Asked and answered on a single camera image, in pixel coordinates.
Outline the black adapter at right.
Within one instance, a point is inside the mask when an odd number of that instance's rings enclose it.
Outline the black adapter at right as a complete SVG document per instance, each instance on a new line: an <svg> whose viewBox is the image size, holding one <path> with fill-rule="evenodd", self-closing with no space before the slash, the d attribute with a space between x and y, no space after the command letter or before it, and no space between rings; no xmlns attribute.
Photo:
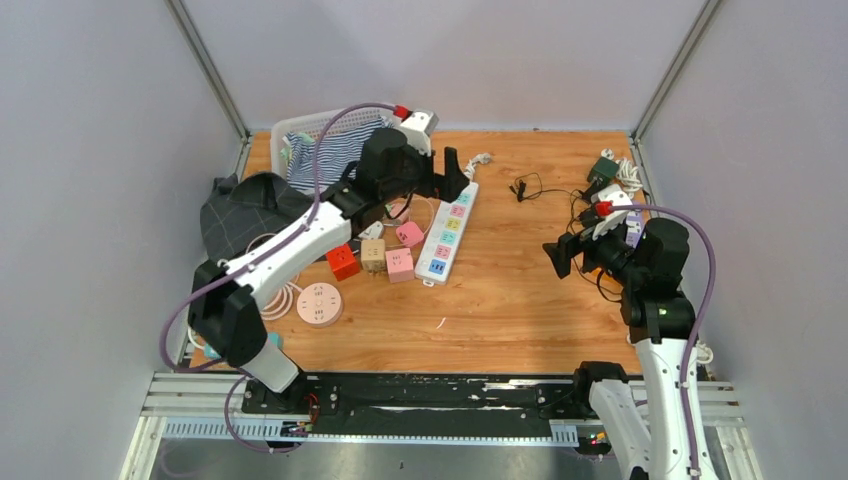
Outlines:
<svg viewBox="0 0 848 480"><path fill-rule="evenodd" d="M579 234L585 228L592 227L593 225L596 225L600 221L599 217L594 212L591 204L586 210L584 210L582 213L577 215L577 220L578 220L578 223L582 226L582 229L577 233L570 232L570 231L566 231L565 233Z"/></svg>

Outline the purple power strip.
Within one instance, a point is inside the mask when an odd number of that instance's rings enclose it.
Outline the purple power strip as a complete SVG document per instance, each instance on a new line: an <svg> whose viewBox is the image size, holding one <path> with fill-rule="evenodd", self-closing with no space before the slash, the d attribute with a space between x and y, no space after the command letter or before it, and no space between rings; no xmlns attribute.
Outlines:
<svg viewBox="0 0 848 480"><path fill-rule="evenodd" d="M635 248L638 245L642 238L644 223L645 221L640 211L628 212L625 219L625 225L627 227L625 243L628 246Z"/></svg>

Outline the red plug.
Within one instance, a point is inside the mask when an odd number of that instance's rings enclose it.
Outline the red plug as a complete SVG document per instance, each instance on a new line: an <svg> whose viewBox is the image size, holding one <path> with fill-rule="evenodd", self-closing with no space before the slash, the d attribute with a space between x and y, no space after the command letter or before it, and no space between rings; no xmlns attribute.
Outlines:
<svg viewBox="0 0 848 480"><path fill-rule="evenodd" d="M328 251L325 254L325 259L334 278L339 282L361 271L360 264L352 248L347 243Z"/></svg>

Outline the dark green adapter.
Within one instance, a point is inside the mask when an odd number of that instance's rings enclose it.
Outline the dark green adapter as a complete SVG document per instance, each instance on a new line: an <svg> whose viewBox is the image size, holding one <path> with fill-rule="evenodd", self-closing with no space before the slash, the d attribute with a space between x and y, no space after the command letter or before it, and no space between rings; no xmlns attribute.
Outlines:
<svg viewBox="0 0 848 480"><path fill-rule="evenodd" d="M600 156L587 175L590 186L601 189L607 187L617 176L619 164L606 156Z"/></svg>

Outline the beige plug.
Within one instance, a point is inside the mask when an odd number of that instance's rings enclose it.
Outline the beige plug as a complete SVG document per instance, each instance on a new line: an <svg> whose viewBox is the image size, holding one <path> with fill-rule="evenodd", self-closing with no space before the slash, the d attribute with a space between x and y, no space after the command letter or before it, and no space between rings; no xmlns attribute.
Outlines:
<svg viewBox="0 0 848 480"><path fill-rule="evenodd" d="M385 241L382 238L361 241L360 261L366 272L372 274L385 272L387 269L385 254Z"/></svg>

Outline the teal power strip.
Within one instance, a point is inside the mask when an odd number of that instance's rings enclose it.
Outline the teal power strip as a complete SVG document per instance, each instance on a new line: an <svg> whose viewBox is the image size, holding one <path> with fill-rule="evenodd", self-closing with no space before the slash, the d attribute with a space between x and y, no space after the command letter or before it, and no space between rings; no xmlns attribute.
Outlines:
<svg viewBox="0 0 848 480"><path fill-rule="evenodd" d="M274 344L278 349L282 349L283 341L279 334L275 332L270 332L268 334L268 339ZM216 350L214 350L210 345L204 345L202 347L202 351L204 356L209 360L217 360L220 358L219 354Z"/></svg>

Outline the dark grey plaid cloth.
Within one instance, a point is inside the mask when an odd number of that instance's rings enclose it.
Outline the dark grey plaid cloth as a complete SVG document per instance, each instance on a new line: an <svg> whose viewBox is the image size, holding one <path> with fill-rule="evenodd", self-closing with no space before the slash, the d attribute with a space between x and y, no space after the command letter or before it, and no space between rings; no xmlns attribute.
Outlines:
<svg viewBox="0 0 848 480"><path fill-rule="evenodd" d="M233 174L213 181L200 208L202 243L211 260L242 255L262 234L276 234L300 218L313 199L271 172L244 180Z"/></svg>

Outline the round pink socket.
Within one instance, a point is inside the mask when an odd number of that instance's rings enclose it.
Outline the round pink socket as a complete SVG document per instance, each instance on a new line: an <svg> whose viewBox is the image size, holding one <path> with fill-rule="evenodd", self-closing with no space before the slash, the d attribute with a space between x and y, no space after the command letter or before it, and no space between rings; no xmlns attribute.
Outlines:
<svg viewBox="0 0 848 480"><path fill-rule="evenodd" d="M340 291L329 283L314 283L305 287L295 302L296 312L307 325L315 328L329 327L343 313Z"/></svg>

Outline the light pink cube plug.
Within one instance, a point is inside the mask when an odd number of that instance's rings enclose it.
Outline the light pink cube plug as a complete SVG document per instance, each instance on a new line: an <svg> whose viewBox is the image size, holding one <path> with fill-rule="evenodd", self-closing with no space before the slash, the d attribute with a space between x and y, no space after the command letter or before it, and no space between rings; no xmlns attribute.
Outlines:
<svg viewBox="0 0 848 480"><path fill-rule="evenodd" d="M415 279L414 259L410 248L388 250L385 253L386 271L392 284Z"/></svg>

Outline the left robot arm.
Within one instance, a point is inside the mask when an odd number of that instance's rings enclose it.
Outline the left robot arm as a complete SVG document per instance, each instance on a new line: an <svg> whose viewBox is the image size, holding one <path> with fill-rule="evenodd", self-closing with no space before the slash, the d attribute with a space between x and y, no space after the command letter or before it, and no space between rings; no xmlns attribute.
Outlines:
<svg viewBox="0 0 848 480"><path fill-rule="evenodd" d="M261 309L296 274L380 220L387 203L409 194L456 200L470 183L456 149L445 148L443 173L435 171L434 157L430 149L414 148L399 129L375 130L353 176L329 186L301 218L252 252L196 270L189 326L221 361L263 384L279 411L298 411L306 400L306 375L269 339Z"/></svg>

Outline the striped cloth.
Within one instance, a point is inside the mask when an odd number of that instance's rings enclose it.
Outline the striped cloth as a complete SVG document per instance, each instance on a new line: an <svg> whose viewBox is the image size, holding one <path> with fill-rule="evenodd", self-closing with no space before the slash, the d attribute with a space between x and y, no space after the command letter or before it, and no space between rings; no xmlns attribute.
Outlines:
<svg viewBox="0 0 848 480"><path fill-rule="evenodd" d="M358 162L363 145L378 128L391 125L380 118L368 121L351 130L328 135L321 143L317 164L321 189L338 181L352 162ZM316 140L306 134L289 133L285 136L287 146L282 151L288 160L287 183L300 191L312 194L314 190L312 157Z"/></svg>

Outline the black power adapter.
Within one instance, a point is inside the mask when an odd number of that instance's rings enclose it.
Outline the black power adapter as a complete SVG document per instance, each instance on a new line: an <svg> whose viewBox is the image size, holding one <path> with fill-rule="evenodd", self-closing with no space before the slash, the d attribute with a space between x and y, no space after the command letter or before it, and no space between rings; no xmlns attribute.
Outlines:
<svg viewBox="0 0 848 480"><path fill-rule="evenodd" d="M508 188L518 202L536 200L549 193L563 193L574 201L589 203L589 198L581 190L545 187L541 175L537 172L514 178Z"/></svg>

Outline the white plug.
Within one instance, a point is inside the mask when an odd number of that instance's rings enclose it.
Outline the white plug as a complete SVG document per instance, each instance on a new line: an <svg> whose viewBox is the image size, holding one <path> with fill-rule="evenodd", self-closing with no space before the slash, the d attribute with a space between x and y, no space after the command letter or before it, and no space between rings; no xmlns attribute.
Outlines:
<svg viewBox="0 0 848 480"><path fill-rule="evenodd" d="M383 237L385 228L381 221L377 221L369 225L365 230L363 230L358 238L360 240L374 240L381 239Z"/></svg>

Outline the white long power strip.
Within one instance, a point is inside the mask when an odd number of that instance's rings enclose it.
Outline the white long power strip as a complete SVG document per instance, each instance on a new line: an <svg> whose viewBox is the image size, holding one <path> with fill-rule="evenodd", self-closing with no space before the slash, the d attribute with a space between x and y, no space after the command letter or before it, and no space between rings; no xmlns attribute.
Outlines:
<svg viewBox="0 0 848 480"><path fill-rule="evenodd" d="M479 191L474 181L476 168L491 161L490 153L473 157L464 169L468 185L452 203L440 203L414 269L415 277L425 286L447 284Z"/></svg>

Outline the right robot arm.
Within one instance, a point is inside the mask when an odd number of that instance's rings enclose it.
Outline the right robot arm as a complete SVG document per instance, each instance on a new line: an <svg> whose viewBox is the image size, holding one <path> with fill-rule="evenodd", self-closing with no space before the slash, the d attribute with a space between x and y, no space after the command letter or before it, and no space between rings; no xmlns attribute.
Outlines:
<svg viewBox="0 0 848 480"><path fill-rule="evenodd" d="M648 414L642 416L621 365L584 361L575 371L571 403L598 416L625 479L714 479L700 413L697 362L690 340L697 315L680 290L689 231L666 218L647 222L636 246L617 228L598 238L563 234L545 243L559 278L575 256L622 287L620 313L642 369Z"/></svg>

